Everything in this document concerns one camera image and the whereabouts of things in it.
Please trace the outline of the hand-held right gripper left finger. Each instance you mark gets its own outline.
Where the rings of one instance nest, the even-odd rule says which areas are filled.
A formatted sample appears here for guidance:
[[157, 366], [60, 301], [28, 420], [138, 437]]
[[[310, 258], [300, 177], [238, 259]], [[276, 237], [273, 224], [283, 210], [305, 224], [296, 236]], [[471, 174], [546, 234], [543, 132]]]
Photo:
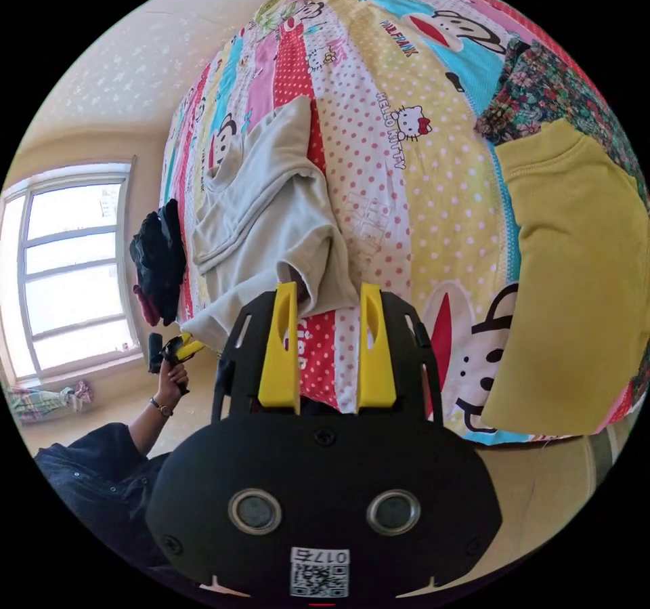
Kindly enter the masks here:
[[300, 410], [297, 325], [297, 284], [280, 283], [275, 291], [258, 391], [263, 408]]

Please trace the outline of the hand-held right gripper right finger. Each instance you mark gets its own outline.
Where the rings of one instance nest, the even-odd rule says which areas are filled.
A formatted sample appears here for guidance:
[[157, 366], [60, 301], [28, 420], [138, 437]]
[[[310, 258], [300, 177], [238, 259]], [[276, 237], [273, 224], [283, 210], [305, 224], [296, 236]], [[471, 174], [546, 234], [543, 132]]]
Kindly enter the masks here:
[[357, 411], [390, 409], [397, 400], [381, 289], [362, 284]]

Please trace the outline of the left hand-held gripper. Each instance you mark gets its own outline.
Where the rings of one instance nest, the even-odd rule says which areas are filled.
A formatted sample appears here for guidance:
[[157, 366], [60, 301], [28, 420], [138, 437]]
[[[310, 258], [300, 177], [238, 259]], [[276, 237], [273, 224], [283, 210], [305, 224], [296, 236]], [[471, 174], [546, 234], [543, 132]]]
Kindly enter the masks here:
[[[193, 343], [194, 338], [189, 333], [182, 333], [180, 336], [171, 339], [162, 349], [162, 361], [168, 360], [172, 364], [185, 363], [191, 360], [197, 353], [205, 349], [202, 343]], [[188, 393], [188, 385], [183, 391]]]

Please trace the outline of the person's left hand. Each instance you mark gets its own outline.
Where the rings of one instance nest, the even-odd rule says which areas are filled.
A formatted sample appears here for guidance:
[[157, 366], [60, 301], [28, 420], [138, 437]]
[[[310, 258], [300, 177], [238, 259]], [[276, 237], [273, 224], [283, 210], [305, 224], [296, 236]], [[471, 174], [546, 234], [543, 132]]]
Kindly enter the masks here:
[[163, 360], [158, 376], [158, 389], [153, 397], [155, 403], [173, 410], [184, 395], [187, 384], [188, 373], [185, 365]]

